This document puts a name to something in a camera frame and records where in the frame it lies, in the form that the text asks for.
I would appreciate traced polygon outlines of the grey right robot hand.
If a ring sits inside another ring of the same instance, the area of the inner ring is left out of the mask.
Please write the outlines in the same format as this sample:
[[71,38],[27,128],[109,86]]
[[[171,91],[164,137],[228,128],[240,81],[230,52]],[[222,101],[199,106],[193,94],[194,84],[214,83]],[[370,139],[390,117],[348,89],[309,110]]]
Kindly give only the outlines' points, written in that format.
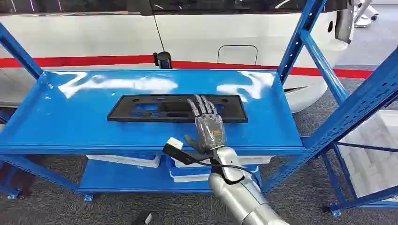
[[194,140],[189,135],[185,135],[184,140],[197,152],[205,154],[225,146],[225,128],[215,105],[205,96],[195,94],[194,97],[195,101],[187,98],[187,103],[194,115],[198,138]]

